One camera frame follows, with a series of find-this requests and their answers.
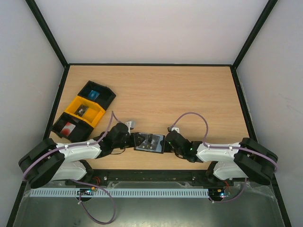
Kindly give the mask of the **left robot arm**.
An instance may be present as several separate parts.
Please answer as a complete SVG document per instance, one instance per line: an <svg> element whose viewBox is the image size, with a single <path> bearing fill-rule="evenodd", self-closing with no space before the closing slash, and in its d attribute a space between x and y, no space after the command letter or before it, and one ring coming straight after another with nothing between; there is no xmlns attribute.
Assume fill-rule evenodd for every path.
<svg viewBox="0 0 303 227"><path fill-rule="evenodd" d="M40 188L50 181L84 179L91 167L84 161L108 156L114 149L134 148L145 137L131 132L131 122L117 123L88 141L55 143L47 138L41 141L18 162L23 180L32 189Z"/></svg>

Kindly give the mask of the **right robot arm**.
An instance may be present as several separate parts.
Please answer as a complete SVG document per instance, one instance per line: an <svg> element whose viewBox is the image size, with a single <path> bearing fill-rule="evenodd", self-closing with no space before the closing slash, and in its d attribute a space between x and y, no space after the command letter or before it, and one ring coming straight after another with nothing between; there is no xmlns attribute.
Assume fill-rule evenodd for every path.
<svg viewBox="0 0 303 227"><path fill-rule="evenodd" d="M269 185L277 169L277 155L251 138L233 144L209 144L189 141L177 131L171 131L166 136L166 143L177 156L191 163L212 162L211 170L206 174L211 185L230 178L248 178Z"/></svg>

